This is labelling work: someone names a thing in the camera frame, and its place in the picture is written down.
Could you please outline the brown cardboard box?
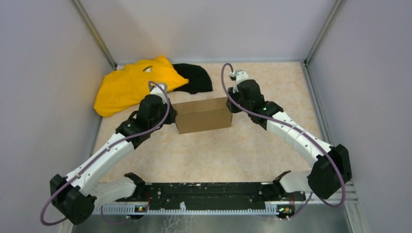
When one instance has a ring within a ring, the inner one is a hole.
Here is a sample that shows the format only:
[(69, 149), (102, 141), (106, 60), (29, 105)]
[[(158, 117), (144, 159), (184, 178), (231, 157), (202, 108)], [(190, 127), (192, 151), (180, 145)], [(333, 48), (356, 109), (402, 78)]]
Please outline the brown cardboard box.
[(230, 128), (232, 113), (227, 97), (173, 104), (177, 112), (175, 124), (179, 134)]

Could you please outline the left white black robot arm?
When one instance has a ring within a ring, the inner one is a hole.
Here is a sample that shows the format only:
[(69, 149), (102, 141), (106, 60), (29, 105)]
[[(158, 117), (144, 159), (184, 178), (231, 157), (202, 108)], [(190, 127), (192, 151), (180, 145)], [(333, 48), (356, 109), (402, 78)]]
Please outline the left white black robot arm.
[(174, 123), (175, 116), (176, 111), (166, 95), (147, 95), (139, 109), (115, 129), (95, 154), (67, 175), (57, 174), (51, 178), (48, 203), (63, 214), (63, 220), (79, 225), (97, 207), (123, 198), (143, 199), (145, 182), (134, 173), (127, 173), (113, 182), (99, 181), (114, 165), (149, 139), (151, 133), (165, 124)]

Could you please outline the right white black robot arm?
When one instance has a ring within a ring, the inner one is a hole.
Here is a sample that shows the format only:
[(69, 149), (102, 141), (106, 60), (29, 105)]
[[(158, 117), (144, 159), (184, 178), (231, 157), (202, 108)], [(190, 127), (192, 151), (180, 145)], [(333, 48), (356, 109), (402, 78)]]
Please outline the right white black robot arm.
[(253, 79), (236, 82), (225, 88), (227, 105), (232, 113), (245, 112), (251, 121), (269, 133), (283, 139), (304, 158), (308, 171), (286, 171), (274, 181), (274, 195), (286, 200), (293, 192), (311, 192), (325, 202), (337, 191), (345, 200), (345, 184), (351, 180), (351, 164), (345, 146), (333, 146), (312, 135), (297, 124), (282, 107), (265, 100)]

